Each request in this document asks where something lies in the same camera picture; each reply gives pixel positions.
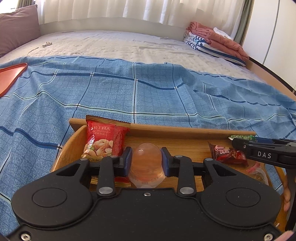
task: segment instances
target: white wall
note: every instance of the white wall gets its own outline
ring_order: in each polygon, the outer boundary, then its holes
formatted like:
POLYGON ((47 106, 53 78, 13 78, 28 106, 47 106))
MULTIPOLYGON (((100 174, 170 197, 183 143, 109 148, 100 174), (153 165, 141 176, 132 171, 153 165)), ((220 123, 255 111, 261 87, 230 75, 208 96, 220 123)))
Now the white wall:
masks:
POLYGON ((293 0, 280 0, 276 28, 264 65, 291 87, 296 87, 296 3, 293 0))
POLYGON ((268 51, 278 4, 279 0, 254 0, 249 27, 242 47, 250 57, 259 63, 264 62, 268 51))

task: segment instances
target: green curtain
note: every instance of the green curtain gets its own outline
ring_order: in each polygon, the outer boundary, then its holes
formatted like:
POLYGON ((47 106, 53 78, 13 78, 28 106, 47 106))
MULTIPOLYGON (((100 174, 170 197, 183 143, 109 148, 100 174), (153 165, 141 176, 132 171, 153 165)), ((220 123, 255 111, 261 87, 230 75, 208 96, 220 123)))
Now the green curtain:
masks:
POLYGON ((243 39, 244 33, 246 31, 246 26, 247 26, 248 19, 249 19, 250 13, 251 13, 252 1, 253 0, 245 0, 245 3, 244 3, 242 17, 239 22, 239 27, 238 27, 237 33, 234 37, 234 41, 239 44, 242 43, 242 39, 243 39))
POLYGON ((33 0, 18 0, 17 8, 30 6, 33 4, 33 0))

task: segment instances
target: plastic bag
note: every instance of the plastic bag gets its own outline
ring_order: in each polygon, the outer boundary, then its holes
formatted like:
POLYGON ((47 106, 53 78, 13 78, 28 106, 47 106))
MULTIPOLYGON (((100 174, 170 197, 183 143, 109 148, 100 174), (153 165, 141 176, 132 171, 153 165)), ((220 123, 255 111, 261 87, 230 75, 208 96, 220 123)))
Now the plastic bag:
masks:
POLYGON ((250 177, 268 185, 268 179, 267 179, 266 173, 260 167, 259 162, 256 162, 256 164, 250 167, 248 170, 246 170, 246 172, 249 174, 250 177))
POLYGON ((225 164, 244 164, 248 165, 243 152, 233 148, 212 145, 209 143, 212 158, 225 164))

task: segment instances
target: pink blanket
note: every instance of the pink blanket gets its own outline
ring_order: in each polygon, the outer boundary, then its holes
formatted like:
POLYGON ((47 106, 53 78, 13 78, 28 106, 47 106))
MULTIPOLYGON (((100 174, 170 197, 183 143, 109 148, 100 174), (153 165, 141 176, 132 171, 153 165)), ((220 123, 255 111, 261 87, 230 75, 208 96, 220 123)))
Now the pink blanket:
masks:
POLYGON ((191 31, 195 35, 198 35, 199 37, 204 38, 207 41, 207 44, 213 48, 219 49, 243 61, 249 59, 247 53, 238 43, 215 33, 212 28, 206 27, 201 23, 191 22, 187 30, 191 31))

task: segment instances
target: cable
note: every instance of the cable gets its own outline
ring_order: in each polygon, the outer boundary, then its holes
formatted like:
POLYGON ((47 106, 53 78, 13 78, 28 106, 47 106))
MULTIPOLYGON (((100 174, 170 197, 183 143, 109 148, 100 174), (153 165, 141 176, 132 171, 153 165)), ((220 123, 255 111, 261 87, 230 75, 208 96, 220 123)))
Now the cable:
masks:
POLYGON ((39 47, 30 50, 30 51, 27 53, 27 56, 28 56, 28 57, 31 57, 31 55, 29 55, 29 53, 31 53, 32 51, 34 51, 35 49, 38 49, 38 48, 39 48, 39 47))
MULTIPOLYGON (((45 48, 45 47, 50 46, 50 45, 52 45, 52 42, 46 42, 45 44, 42 45, 42 47, 45 48)), ((38 48, 39 48, 39 47, 30 50, 30 51, 27 53, 27 56, 28 56, 28 57, 31 57, 31 55, 29 55, 29 53, 31 53, 32 51, 34 51, 34 50, 36 50, 36 49, 38 49, 38 48)))

